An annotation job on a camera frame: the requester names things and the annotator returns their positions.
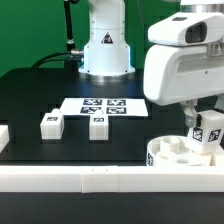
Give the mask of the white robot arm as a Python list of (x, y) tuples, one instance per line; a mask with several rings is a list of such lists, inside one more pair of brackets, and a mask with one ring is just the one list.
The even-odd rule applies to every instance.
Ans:
[[(102, 80), (132, 73), (124, 39), (124, 0), (88, 0), (90, 38), (81, 73)], [(143, 92), (158, 105), (179, 103), (190, 127), (200, 98), (224, 94), (224, 0), (181, 0), (180, 11), (150, 26)]]

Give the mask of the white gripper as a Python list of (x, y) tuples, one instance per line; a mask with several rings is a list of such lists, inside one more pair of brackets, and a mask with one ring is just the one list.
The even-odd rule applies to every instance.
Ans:
[(148, 30), (143, 91), (148, 100), (181, 103), (188, 127), (196, 126), (197, 101), (224, 93), (224, 14), (176, 13)]

